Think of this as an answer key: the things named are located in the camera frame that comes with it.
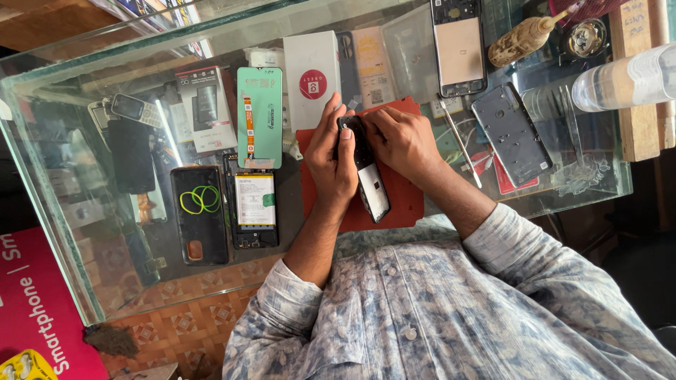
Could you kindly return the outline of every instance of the shirt button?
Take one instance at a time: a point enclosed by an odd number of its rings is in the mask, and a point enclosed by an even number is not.
[[[408,329],[408,331],[404,335],[406,335],[406,339],[413,340],[416,339],[418,333],[416,333],[416,329]]]

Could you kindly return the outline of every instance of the hand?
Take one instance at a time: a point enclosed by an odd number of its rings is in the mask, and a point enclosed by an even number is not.
[[[448,168],[424,116],[383,107],[363,117],[366,138],[381,161],[419,188]]]
[[[333,150],[338,140],[338,118],[352,116],[354,111],[345,112],[340,94],[333,93],[322,113],[317,129],[312,135],[310,146],[305,152],[305,161],[317,186],[315,208],[343,217],[349,201],[357,191],[359,178],[354,164],[354,134],[345,128],[338,143],[338,161],[333,159]]]

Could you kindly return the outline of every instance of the glass display case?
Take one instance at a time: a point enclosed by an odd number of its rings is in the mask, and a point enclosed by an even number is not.
[[[521,3],[482,2],[486,47],[521,21]],[[199,19],[139,34],[139,25],[152,24],[152,18],[177,21],[186,14]],[[282,49],[283,37],[370,27],[379,27],[395,96],[413,96],[431,120],[442,156],[473,183],[436,103],[425,0],[200,0],[0,61],[0,98],[12,119],[1,121],[3,134],[86,325],[261,283],[304,223],[299,157],[286,130],[283,164],[275,172],[279,246],[234,250],[230,244],[226,266],[184,265],[169,172],[222,166],[223,155],[235,150],[197,153],[194,143],[181,139],[186,116],[173,109],[185,99],[176,73],[218,66],[229,77],[225,86],[230,83],[236,93],[236,70],[249,65],[246,48]],[[469,108],[481,94],[449,103],[469,154],[483,161],[481,190],[525,217],[631,193],[617,115],[572,108],[562,113],[557,107],[566,102],[566,86],[582,70],[604,63],[609,52],[560,63],[555,50],[549,44],[512,66],[489,68],[489,89],[511,81],[523,96],[554,163],[527,186],[510,188],[496,165],[488,164],[494,160],[487,159],[487,140]],[[156,105],[163,116],[149,136],[157,189],[149,199],[120,190],[106,126],[95,114],[105,115],[105,106],[91,107],[116,94]],[[150,217],[140,210],[148,202],[155,205]],[[428,206],[426,213],[435,213]]]

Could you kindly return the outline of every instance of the fingernail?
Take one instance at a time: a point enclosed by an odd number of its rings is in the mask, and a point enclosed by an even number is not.
[[[343,130],[340,132],[340,138],[343,140],[348,140],[350,137],[352,137],[352,129],[343,128]]]

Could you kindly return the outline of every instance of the red circular logo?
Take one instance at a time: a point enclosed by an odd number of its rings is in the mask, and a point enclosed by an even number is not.
[[[319,99],[327,91],[327,78],[319,70],[308,70],[301,75],[298,84],[300,93],[308,99]]]

